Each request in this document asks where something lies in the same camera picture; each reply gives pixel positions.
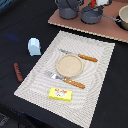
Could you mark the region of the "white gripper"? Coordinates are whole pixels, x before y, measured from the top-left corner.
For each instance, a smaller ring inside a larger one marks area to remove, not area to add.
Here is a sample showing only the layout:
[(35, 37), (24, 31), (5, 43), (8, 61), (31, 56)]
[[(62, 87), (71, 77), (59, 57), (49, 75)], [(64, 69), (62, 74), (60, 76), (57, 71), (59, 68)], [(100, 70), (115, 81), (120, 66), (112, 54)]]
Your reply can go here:
[(108, 6), (112, 3), (112, 0), (96, 0), (97, 6)]

